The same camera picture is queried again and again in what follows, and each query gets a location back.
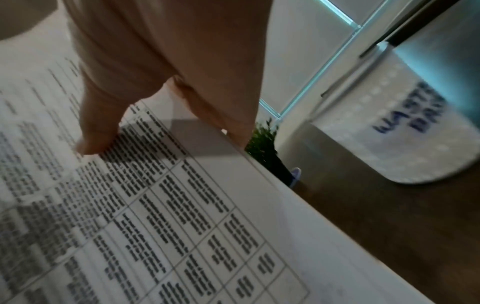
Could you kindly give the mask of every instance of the potted plant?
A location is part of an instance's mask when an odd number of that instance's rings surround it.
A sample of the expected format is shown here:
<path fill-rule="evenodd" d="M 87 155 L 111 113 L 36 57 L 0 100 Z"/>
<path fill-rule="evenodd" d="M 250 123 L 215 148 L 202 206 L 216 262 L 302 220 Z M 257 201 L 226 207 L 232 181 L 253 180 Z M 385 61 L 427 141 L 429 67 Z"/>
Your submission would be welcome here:
<path fill-rule="evenodd" d="M 253 136 L 245 147 L 245 151 L 270 171 L 271 174 L 290 187 L 293 185 L 295 178 L 277 156 L 274 141 L 279 127 L 271 128 L 271 124 L 271 118 L 266 122 L 266 127 L 257 123 Z"/>

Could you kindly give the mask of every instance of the paper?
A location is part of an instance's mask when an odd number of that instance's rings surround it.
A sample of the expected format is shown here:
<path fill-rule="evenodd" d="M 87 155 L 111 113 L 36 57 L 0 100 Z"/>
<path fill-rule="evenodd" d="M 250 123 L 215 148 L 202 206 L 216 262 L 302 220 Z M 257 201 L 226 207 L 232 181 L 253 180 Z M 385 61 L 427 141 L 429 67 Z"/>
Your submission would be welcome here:
<path fill-rule="evenodd" d="M 308 297 L 241 202 L 158 118 L 165 111 L 139 102 L 112 149 L 75 154 L 82 90 L 72 53 L 0 88 L 0 302 L 300 304 Z"/>

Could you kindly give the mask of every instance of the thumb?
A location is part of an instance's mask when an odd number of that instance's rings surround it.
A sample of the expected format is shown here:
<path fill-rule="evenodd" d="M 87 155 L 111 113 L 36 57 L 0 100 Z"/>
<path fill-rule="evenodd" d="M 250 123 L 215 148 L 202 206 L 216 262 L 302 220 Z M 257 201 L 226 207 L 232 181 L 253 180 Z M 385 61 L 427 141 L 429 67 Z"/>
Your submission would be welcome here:
<path fill-rule="evenodd" d="M 119 123 L 130 102 L 120 100 L 100 89 L 83 73 L 85 92 L 80 106 L 80 128 L 82 137 L 75 150 L 81 155 L 102 153 L 115 140 Z"/>

